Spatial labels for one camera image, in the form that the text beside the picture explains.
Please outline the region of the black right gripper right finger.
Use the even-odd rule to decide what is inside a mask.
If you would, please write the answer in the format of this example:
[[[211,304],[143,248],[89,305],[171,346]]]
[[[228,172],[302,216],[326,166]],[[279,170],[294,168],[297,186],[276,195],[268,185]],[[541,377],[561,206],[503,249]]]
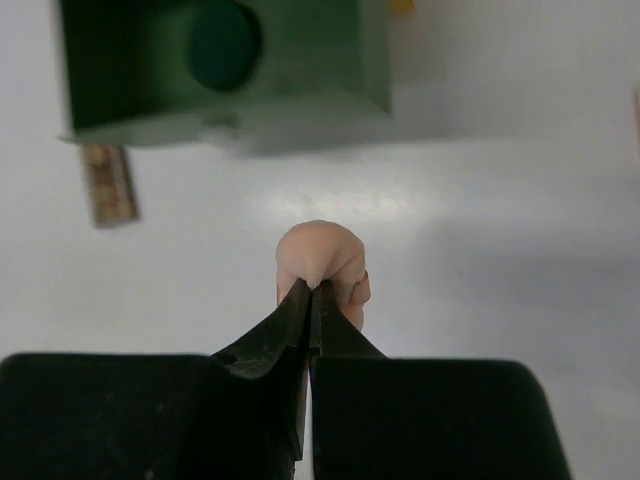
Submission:
[[[312,294],[310,381],[318,479],[567,479],[545,391],[512,360],[393,359]]]

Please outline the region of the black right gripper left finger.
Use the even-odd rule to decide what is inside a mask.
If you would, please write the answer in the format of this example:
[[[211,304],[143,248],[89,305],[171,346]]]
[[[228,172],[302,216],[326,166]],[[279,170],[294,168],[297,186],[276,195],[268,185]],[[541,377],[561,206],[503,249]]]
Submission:
[[[311,293],[212,355],[20,353],[1,364],[5,479],[290,479]]]

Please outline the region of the peach round powder puff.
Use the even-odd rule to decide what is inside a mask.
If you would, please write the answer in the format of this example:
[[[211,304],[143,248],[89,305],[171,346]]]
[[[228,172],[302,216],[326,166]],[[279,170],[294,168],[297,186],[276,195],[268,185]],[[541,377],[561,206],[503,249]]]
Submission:
[[[275,260],[278,302],[297,280],[311,290],[328,280],[342,314],[357,330],[363,328],[371,289],[365,246],[353,232],[324,220],[298,224],[279,241]]]

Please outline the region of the green drawer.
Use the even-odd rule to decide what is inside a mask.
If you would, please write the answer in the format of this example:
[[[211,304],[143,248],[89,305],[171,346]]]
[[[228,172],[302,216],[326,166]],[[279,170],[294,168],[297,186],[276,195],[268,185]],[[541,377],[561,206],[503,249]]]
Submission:
[[[59,1],[66,138],[234,144],[391,110],[385,1]]]

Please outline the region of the dark green round compact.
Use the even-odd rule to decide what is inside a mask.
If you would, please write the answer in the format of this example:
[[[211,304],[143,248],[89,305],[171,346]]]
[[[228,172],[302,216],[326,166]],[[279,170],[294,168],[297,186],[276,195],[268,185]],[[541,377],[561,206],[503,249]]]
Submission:
[[[189,72],[208,90],[232,92],[250,80],[262,49],[262,28],[252,9],[239,1],[206,1],[190,29]]]

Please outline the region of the yellow bottom drawer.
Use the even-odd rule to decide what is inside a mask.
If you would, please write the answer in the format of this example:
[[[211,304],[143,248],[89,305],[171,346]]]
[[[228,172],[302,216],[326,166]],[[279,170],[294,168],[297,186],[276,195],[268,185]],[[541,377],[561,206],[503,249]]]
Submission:
[[[393,15],[410,15],[415,11],[415,1],[390,0],[389,7]]]

